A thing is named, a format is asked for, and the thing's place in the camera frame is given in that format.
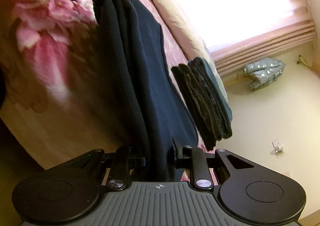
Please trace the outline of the white wall socket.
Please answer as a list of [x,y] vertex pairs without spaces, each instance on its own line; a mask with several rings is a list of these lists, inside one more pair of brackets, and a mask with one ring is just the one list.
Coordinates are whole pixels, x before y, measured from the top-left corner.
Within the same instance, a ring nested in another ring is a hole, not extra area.
[[273,150],[270,152],[271,156],[279,156],[284,153],[284,146],[279,140],[272,141]]

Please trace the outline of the dark navy garment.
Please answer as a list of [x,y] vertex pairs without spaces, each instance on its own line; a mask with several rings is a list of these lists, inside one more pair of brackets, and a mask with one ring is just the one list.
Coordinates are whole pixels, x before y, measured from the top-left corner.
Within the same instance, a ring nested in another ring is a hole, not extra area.
[[196,146],[194,121],[172,83],[161,25],[139,0],[97,0],[101,61],[118,139],[145,155],[134,174],[151,181],[180,180],[172,145]]

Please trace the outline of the folded dark clothes stack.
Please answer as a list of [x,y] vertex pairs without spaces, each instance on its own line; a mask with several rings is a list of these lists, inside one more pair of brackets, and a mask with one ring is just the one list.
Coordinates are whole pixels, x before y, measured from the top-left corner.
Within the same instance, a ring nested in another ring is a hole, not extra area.
[[232,136],[232,111],[214,73],[204,58],[171,68],[178,88],[196,124],[207,151],[216,142]]

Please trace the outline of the grey puffer jacket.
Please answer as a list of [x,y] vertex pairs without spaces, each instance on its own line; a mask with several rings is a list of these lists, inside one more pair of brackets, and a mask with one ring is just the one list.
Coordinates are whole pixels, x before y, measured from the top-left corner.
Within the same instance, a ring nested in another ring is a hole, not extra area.
[[251,79],[249,88],[255,91],[275,82],[283,74],[285,66],[282,60],[264,58],[245,65],[242,70],[244,76]]

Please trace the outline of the pink rose blanket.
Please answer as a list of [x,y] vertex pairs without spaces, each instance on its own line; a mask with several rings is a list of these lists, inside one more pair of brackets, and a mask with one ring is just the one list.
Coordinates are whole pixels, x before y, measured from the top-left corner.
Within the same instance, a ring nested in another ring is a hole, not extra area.
[[[152,1],[139,1],[162,27],[168,72],[184,102],[171,68],[188,59]],[[41,167],[123,145],[101,56],[91,1],[1,0],[1,119]]]

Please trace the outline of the pink curtain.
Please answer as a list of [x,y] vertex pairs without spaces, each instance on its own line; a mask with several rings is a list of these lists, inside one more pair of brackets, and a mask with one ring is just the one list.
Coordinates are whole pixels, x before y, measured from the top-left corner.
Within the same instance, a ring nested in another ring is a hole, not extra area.
[[212,53],[220,75],[317,37],[308,0],[287,0],[292,7],[279,27]]

